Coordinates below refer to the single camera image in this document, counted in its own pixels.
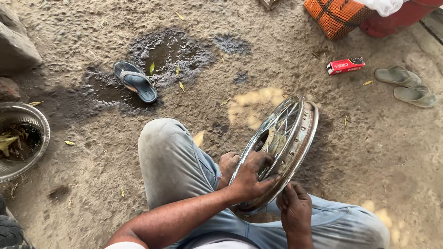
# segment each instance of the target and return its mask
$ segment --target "grey sandal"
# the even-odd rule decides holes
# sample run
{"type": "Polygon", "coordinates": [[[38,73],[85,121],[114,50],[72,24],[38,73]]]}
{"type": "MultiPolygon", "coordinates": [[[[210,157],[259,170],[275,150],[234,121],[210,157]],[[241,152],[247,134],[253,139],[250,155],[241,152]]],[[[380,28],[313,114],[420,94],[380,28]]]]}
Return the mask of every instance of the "grey sandal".
{"type": "Polygon", "coordinates": [[[157,99],[157,90],[152,86],[154,80],[146,77],[136,65],[128,61],[116,61],[113,70],[123,85],[137,93],[144,102],[152,103],[157,99]]]}
{"type": "Polygon", "coordinates": [[[394,88],[394,97],[423,108],[435,106],[438,101],[437,95],[431,93],[429,88],[425,86],[411,86],[408,88],[398,86],[394,88]]]}
{"type": "Polygon", "coordinates": [[[415,73],[406,70],[402,66],[392,66],[390,68],[378,68],[374,72],[378,81],[393,83],[401,86],[421,85],[421,79],[415,73]]]}

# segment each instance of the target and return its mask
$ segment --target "red box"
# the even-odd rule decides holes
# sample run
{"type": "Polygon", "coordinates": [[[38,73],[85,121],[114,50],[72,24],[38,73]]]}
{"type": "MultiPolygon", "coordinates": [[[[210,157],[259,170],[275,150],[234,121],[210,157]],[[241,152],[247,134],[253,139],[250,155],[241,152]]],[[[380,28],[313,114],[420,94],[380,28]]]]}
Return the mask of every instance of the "red box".
{"type": "Polygon", "coordinates": [[[328,74],[331,75],[358,70],[364,65],[363,57],[358,57],[331,62],[326,69],[328,70],[328,74]]]}

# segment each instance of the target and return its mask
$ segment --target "white plastic bag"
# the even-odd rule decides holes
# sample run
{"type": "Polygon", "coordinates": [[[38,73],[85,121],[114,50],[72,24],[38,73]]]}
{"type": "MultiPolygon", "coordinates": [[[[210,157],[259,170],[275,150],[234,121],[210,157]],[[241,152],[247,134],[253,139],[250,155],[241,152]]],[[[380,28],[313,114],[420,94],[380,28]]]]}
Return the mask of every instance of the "white plastic bag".
{"type": "Polygon", "coordinates": [[[403,0],[354,0],[364,4],[370,9],[374,9],[381,16],[389,16],[398,11],[403,4],[403,0]]]}

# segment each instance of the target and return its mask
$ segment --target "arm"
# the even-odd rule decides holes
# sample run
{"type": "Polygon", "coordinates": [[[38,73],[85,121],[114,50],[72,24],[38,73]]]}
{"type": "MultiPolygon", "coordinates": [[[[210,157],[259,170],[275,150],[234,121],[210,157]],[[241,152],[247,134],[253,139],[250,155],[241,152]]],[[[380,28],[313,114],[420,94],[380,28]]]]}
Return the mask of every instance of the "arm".
{"type": "Polygon", "coordinates": [[[312,201],[303,187],[290,182],[277,197],[288,249],[314,249],[311,234],[312,201]]]}
{"type": "Polygon", "coordinates": [[[277,178],[258,182],[256,172],[273,158],[265,152],[250,153],[230,186],[153,209],[124,224],[108,244],[131,241],[145,248],[161,249],[234,204],[257,198],[275,185],[277,178]]]}

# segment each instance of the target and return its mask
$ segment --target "blue flip-flop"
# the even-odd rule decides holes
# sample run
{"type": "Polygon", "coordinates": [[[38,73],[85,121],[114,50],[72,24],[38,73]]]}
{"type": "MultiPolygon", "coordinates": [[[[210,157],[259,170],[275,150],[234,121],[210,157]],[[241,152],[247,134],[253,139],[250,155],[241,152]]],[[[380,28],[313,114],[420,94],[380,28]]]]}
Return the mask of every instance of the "blue flip-flop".
{"type": "Polygon", "coordinates": [[[129,90],[138,94],[141,100],[152,103],[157,99],[157,90],[152,86],[154,80],[128,61],[116,61],[113,65],[115,75],[129,90]]]}

